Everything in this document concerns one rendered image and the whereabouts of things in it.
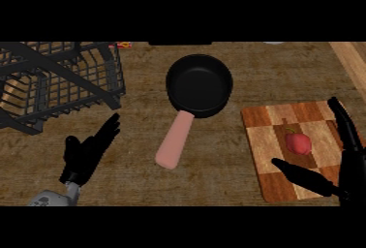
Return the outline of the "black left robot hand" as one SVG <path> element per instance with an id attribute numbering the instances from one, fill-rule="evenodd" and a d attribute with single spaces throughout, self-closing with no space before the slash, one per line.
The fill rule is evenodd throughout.
<path id="1" fill-rule="evenodd" d="M 120 133 L 120 115 L 116 113 L 105 122 L 99 132 L 85 141 L 80 141 L 76 136 L 67 137 L 66 149 L 66 168 L 61 175 L 61 182 L 76 183 L 83 186 L 98 168 L 104 154 L 114 142 L 116 136 Z"/>

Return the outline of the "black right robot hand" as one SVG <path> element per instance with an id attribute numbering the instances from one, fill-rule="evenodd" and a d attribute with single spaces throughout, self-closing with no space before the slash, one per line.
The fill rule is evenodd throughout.
<path id="1" fill-rule="evenodd" d="M 340 181 L 331 180 L 316 171 L 274 158 L 288 180 L 324 197 L 340 197 L 342 207 L 366 207 L 366 147 L 362 145 L 352 118 L 337 97 L 328 100 L 337 117 L 339 133 L 343 141 Z"/>

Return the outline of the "red bell pepper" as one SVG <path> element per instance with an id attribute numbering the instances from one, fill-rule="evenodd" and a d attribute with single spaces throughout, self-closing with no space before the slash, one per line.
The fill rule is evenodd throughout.
<path id="1" fill-rule="evenodd" d="M 312 140 L 306 134 L 297 133 L 288 128 L 290 133 L 285 134 L 287 147 L 297 155 L 308 155 L 312 151 Z"/>

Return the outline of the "checkered wooden cutting board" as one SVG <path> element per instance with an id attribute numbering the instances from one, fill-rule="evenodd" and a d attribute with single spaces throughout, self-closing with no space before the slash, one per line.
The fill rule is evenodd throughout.
<path id="1" fill-rule="evenodd" d="M 344 144 L 328 101 L 244 108 L 243 117 L 265 200 L 281 202 L 322 197 L 288 180 L 272 159 L 319 172 L 339 184 Z M 311 137 L 308 155 L 297 155 L 287 147 L 288 128 Z"/>

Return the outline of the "pale wooden board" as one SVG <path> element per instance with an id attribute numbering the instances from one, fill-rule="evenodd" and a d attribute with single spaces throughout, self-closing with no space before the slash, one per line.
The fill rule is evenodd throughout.
<path id="1" fill-rule="evenodd" d="M 366 42 L 330 42 L 330 45 L 366 102 Z"/>

